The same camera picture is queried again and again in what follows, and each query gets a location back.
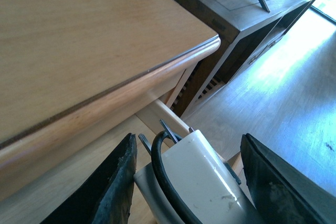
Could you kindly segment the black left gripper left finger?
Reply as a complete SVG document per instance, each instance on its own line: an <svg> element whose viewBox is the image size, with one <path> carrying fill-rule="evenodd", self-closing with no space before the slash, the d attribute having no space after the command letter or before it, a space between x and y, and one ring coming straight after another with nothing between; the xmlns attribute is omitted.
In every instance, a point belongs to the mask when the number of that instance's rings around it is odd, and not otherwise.
<svg viewBox="0 0 336 224"><path fill-rule="evenodd" d="M129 133L42 223L128 223L137 153L136 136Z"/></svg>

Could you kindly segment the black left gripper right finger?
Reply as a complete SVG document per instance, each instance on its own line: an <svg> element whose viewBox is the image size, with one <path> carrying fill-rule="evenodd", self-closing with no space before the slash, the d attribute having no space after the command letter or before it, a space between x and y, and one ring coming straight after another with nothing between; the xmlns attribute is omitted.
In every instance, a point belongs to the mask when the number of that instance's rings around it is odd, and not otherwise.
<svg viewBox="0 0 336 224"><path fill-rule="evenodd" d="M266 223L335 223L335 196L251 134L241 139L247 186Z"/></svg>

